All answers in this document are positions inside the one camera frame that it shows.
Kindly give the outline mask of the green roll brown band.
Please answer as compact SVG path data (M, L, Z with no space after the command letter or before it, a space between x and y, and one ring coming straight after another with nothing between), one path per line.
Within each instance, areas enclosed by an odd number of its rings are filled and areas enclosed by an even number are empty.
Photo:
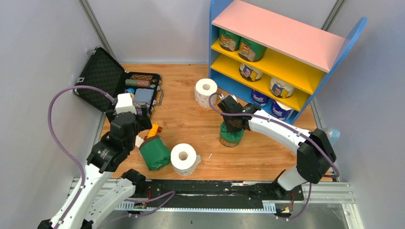
M224 122L220 125L220 135L219 142L226 147L235 147L240 144L244 135L244 130L238 131L236 133L227 132L226 125Z

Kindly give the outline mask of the blue Tempo tissue pack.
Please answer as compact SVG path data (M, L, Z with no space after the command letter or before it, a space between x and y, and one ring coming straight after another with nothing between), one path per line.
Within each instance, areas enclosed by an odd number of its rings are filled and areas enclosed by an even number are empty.
M270 101L270 97L254 89L251 91L251 99L260 107L266 106Z

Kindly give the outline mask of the white paper towel roll front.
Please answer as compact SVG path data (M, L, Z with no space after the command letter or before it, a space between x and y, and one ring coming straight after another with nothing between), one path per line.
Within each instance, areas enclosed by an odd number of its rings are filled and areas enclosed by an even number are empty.
M201 156L196 154L190 144L177 144L171 151L171 164L180 176L191 175L200 162Z

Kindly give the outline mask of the cream roll blue picture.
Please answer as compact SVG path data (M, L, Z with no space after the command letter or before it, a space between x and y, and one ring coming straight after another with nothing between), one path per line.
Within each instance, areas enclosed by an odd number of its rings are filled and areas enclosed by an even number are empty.
M239 73L244 79L250 82L259 81L263 76L263 73L260 70L245 63L240 64Z

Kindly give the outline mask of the cream roll brown band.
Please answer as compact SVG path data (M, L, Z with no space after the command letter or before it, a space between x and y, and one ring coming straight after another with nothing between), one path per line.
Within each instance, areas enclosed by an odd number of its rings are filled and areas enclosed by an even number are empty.
M272 77L269 89L271 93L278 98L289 98L294 93L295 87L278 78Z

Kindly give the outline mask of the plain green roll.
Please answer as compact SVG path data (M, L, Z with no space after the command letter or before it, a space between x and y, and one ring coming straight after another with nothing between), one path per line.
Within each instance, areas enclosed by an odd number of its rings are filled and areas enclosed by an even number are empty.
M240 41L241 36L222 28L219 29L219 44L221 48L231 52L238 51Z

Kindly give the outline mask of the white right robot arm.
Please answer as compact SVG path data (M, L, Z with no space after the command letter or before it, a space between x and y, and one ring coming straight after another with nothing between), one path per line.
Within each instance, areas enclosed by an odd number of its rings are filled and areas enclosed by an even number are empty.
M327 171L335 168L336 154L322 129L301 129L280 121L252 103L242 106L232 96L219 95L217 111L222 115L227 132L248 130L263 134L296 154L296 164L282 171L273 181L273 194L285 199L304 183L317 184Z

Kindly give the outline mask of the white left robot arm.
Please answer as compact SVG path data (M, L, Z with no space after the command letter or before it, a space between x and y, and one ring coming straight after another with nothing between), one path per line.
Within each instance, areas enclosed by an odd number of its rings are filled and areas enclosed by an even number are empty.
M95 198L118 166L130 155L140 131L152 127L148 116L138 115L133 104L116 105L110 130L96 143L86 160L84 175L61 209L51 219L40 222L40 229L96 229L125 199L146 192L146 178L134 169L98 201Z

